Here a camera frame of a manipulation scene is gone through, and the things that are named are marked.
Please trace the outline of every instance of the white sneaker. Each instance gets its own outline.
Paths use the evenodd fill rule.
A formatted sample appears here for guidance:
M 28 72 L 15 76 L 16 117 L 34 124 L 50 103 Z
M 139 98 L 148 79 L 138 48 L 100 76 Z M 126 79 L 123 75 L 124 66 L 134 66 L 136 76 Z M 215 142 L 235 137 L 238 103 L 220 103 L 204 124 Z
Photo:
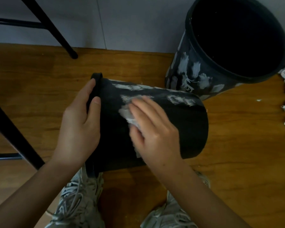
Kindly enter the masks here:
M 206 186 L 210 188 L 208 178 L 196 172 Z M 167 192 L 167 202 L 160 208 L 152 211 L 140 225 L 141 228 L 197 228 L 189 215 L 182 210 L 171 193 Z
M 45 228 L 105 228 L 97 208 L 104 180 L 88 178 L 82 167 L 62 189 L 61 198 L 52 220 Z

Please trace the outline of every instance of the chair leg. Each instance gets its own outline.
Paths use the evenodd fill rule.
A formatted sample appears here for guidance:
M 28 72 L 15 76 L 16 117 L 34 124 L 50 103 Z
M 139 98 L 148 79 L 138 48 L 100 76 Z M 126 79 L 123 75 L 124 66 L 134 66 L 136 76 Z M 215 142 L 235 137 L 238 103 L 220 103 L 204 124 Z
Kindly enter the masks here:
M 39 21 L 46 27 L 48 31 L 56 38 L 56 40 L 62 45 L 63 48 L 69 53 L 71 58 L 78 58 L 78 54 L 72 49 L 68 42 L 61 35 L 59 30 L 55 27 L 46 13 L 38 5 L 35 0 L 22 0 L 23 3 L 32 11 L 32 13 L 39 19 Z
M 37 170 L 44 165 L 42 158 L 20 133 L 4 111 L 0 108 L 0 133 L 10 142 L 19 154 Z

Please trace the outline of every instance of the hand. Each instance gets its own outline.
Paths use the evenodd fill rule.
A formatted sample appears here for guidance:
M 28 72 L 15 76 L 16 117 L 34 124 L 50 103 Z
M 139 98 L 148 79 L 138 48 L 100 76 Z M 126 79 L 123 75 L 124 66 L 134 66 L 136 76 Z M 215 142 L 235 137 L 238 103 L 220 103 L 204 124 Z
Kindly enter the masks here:
M 64 111 L 57 147 L 52 156 L 52 160 L 77 170 L 96 149 L 100 139 L 100 98 L 92 99 L 88 114 L 86 108 L 94 86 L 95 79 L 91 79 Z
M 133 99 L 129 108 L 141 129 L 132 125 L 130 137 L 149 168 L 159 170 L 182 161 L 178 130 L 165 111 L 147 96 Z

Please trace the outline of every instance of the trash can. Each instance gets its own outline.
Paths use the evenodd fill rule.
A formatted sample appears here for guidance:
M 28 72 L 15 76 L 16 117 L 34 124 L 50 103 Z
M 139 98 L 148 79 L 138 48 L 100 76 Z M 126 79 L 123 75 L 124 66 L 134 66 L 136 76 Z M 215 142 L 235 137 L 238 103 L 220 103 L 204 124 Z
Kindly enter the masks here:
M 167 71 L 166 88 L 205 100 L 285 66 L 285 33 L 256 0 L 196 0 Z
M 129 136 L 129 125 L 119 110 L 123 105 L 139 96 L 150 96 L 167 113 L 178 128 L 182 158 L 197 156 L 204 148 L 208 137 L 208 117 L 202 101 L 195 95 L 136 85 L 129 82 L 109 80 L 95 73 L 96 80 L 87 109 L 94 96 L 101 98 L 100 141 L 85 163 L 88 176 L 99 172 L 144 165 L 137 156 Z

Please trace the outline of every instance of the white wall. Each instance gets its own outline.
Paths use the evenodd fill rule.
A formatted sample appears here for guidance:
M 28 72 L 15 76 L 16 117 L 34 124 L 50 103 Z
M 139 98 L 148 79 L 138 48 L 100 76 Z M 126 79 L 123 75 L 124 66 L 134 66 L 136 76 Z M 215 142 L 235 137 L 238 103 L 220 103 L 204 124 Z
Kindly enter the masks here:
M 195 0 L 36 1 L 71 46 L 174 53 Z M 258 1 L 285 30 L 285 0 Z M 36 20 L 21 0 L 0 0 L 0 18 Z M 0 42 L 59 45 L 47 30 L 6 25 L 0 25 Z

